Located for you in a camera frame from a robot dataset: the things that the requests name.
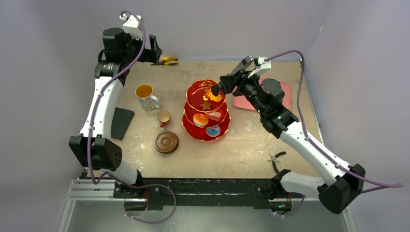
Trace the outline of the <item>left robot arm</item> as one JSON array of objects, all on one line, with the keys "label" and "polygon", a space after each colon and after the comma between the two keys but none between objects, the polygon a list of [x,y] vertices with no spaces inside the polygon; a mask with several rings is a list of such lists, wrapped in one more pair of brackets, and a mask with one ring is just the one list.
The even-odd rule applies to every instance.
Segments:
[{"label": "left robot arm", "polygon": [[122,182],[125,191],[137,198],[144,193],[141,173],[122,159],[122,149],[111,141],[113,119],[118,112],[129,112],[116,105],[130,67],[136,62],[158,62],[162,50],[156,36],[144,37],[141,29],[109,28],[103,31],[102,42],[89,113],[79,135],[69,138],[69,148],[81,166]]}]

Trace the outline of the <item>blue frosted donut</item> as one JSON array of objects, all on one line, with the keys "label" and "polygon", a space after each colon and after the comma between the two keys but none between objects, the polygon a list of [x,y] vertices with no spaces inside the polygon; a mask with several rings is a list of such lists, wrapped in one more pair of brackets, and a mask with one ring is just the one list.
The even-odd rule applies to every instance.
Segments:
[{"label": "blue frosted donut", "polygon": [[215,125],[213,127],[206,128],[205,132],[209,137],[218,137],[221,133],[221,129],[219,125]]}]

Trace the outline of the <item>orange duck pastry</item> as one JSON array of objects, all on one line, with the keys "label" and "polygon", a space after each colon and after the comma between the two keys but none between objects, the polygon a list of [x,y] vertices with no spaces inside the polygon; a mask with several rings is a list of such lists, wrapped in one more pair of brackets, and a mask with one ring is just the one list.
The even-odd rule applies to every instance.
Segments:
[{"label": "orange duck pastry", "polygon": [[223,100],[223,96],[222,95],[217,95],[214,96],[212,93],[209,93],[209,99],[213,102],[221,102]]}]

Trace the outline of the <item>yellow frosted donut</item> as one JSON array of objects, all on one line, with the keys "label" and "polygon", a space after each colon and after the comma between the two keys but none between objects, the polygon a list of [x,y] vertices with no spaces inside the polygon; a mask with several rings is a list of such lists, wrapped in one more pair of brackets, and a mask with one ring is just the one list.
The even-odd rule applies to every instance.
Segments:
[{"label": "yellow frosted donut", "polygon": [[192,120],[199,127],[205,127],[209,123],[208,117],[202,113],[195,113]]}]

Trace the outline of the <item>red three-tier cake stand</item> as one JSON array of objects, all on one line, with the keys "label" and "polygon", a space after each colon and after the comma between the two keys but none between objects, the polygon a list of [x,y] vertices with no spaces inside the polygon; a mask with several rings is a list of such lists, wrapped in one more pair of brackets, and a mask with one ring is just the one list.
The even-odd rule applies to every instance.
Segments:
[{"label": "red three-tier cake stand", "polygon": [[182,126],[189,137],[210,142],[219,139],[229,129],[231,116],[225,94],[211,79],[192,83],[186,92]]}]

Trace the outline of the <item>black serving tongs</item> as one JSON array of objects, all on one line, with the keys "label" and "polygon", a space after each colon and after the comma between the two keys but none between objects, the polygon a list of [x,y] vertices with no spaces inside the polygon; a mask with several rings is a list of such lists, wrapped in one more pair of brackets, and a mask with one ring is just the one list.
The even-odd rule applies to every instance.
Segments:
[{"label": "black serving tongs", "polygon": [[220,77],[220,81],[211,87],[211,93],[214,96],[220,94],[231,94],[233,90],[237,87],[237,83],[242,78],[242,74],[254,61],[252,54],[249,54],[243,58],[239,64],[228,74]]}]

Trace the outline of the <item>pink layered cake slice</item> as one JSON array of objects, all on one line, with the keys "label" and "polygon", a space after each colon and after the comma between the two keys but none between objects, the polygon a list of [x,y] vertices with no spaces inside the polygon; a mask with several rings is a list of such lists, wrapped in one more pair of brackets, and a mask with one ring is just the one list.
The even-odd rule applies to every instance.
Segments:
[{"label": "pink layered cake slice", "polygon": [[222,113],[218,111],[205,112],[205,116],[209,120],[220,121],[222,118]]}]

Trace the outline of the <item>pink serving tray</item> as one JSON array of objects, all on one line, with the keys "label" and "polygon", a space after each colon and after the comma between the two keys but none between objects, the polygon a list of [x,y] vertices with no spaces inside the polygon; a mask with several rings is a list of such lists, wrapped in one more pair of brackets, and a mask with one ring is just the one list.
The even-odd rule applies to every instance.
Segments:
[{"label": "pink serving tray", "polygon": [[[292,109],[292,88],[290,84],[286,82],[280,82],[281,89],[284,91],[283,105],[291,110]],[[246,99],[245,96],[234,96],[232,100],[234,107],[239,109],[256,111],[251,103]]]}]

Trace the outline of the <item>brown star cookie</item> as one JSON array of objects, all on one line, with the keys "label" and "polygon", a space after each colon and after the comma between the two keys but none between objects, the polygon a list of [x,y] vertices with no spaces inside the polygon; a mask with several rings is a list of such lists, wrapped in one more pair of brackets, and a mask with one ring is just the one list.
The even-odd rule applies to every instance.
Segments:
[{"label": "brown star cookie", "polygon": [[203,102],[202,104],[200,104],[201,108],[203,111],[210,111],[211,110],[211,106],[212,104],[210,102]]}]

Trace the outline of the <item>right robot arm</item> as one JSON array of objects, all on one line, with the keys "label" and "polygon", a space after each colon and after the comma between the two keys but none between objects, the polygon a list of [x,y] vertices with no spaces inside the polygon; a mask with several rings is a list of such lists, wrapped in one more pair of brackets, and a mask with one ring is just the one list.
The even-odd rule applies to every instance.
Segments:
[{"label": "right robot arm", "polygon": [[285,93],[279,81],[268,78],[260,82],[257,74],[239,70],[221,76],[211,93],[244,96],[260,115],[265,130],[294,149],[320,175],[301,175],[284,169],[272,178],[273,198],[298,193],[318,199],[327,210],[340,214],[362,193],[364,168],[360,164],[351,166],[332,152],[323,154],[327,148],[310,136],[298,117],[283,105]]}]

